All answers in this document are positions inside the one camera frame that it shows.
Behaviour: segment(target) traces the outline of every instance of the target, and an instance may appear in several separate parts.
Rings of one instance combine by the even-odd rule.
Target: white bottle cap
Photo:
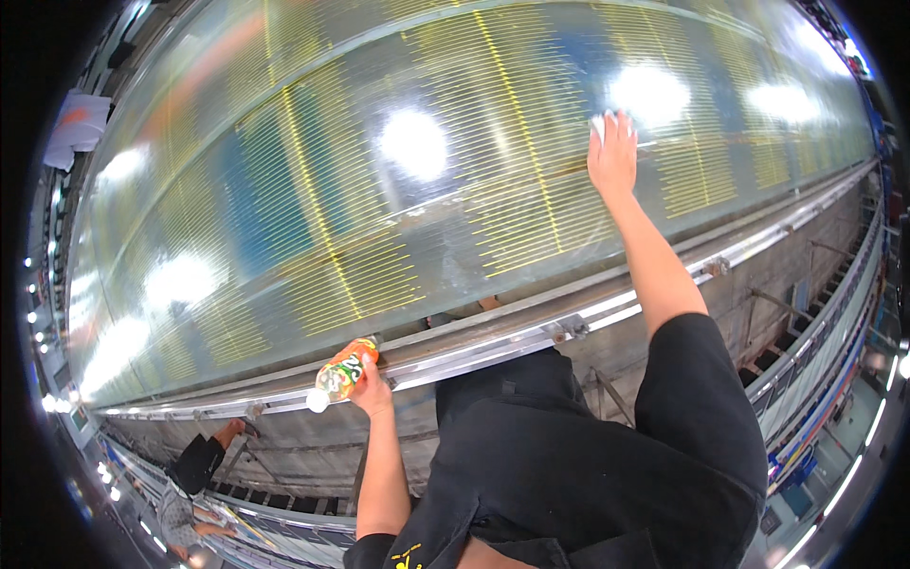
[[[315,413],[322,413],[329,406],[329,394],[320,389],[314,389],[307,395],[307,407]]]

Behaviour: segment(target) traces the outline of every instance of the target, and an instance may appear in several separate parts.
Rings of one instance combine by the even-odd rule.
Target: metal frame
[[[782,199],[674,249],[696,284],[702,284],[792,235],[830,208],[876,163],[870,158],[800,197]],[[622,265],[496,310],[388,341],[383,344],[380,370],[396,391],[444,380],[630,318],[642,310],[635,300],[628,267]],[[823,320],[816,317],[813,330]],[[324,363],[315,361],[214,388],[118,406],[132,413],[118,407],[94,412],[126,419],[190,421],[296,411],[306,408],[306,397]],[[780,371],[782,366],[775,364],[769,371]],[[747,393],[761,389],[754,385]]]

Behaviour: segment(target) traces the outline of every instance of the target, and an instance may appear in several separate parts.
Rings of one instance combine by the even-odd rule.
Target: glass panel
[[[785,0],[493,4],[223,0],[181,20],[86,181],[83,396],[390,339],[617,263],[584,162],[607,108],[636,120],[636,193],[671,239],[872,155],[853,77]]]

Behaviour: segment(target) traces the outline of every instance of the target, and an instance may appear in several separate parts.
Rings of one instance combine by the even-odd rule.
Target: black shirt
[[[562,382],[548,377],[553,365],[564,375],[558,359],[568,359],[545,352],[467,382],[510,387],[450,424],[440,416],[420,504],[399,536],[358,540],[345,567],[454,567],[469,534],[538,567],[739,565],[764,508],[767,460],[714,321],[684,314],[654,334],[635,430],[551,394]]]

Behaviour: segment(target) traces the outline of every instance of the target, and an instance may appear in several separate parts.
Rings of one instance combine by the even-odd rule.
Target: concrete floor
[[[782,309],[765,300],[753,301],[749,289],[757,288],[784,298],[795,282],[809,277],[813,249],[809,239],[847,249],[859,228],[859,211],[857,187],[788,239],[702,286],[708,309],[717,320],[737,366],[750,361],[773,341],[785,321]],[[812,255],[814,297],[840,264],[841,256],[819,248],[814,248]],[[567,342],[558,349],[572,358],[591,410],[604,420],[623,422],[616,403],[598,391],[588,372],[592,367],[599,369],[633,406],[647,355],[642,316],[597,330],[584,340]],[[415,494],[420,494],[426,485],[430,460],[438,444],[434,402],[432,385],[395,394],[401,448]],[[116,419],[109,420],[108,427],[127,438],[130,446],[147,458],[166,462],[178,456],[197,433],[209,435],[223,423]],[[240,441],[234,441],[216,473],[216,480],[269,493],[350,496],[367,439],[368,422],[362,411],[344,403],[333,405],[320,415],[299,411],[262,416],[257,425],[263,436],[250,442],[248,448],[253,456],[244,456],[224,481],[224,469],[241,445]]]

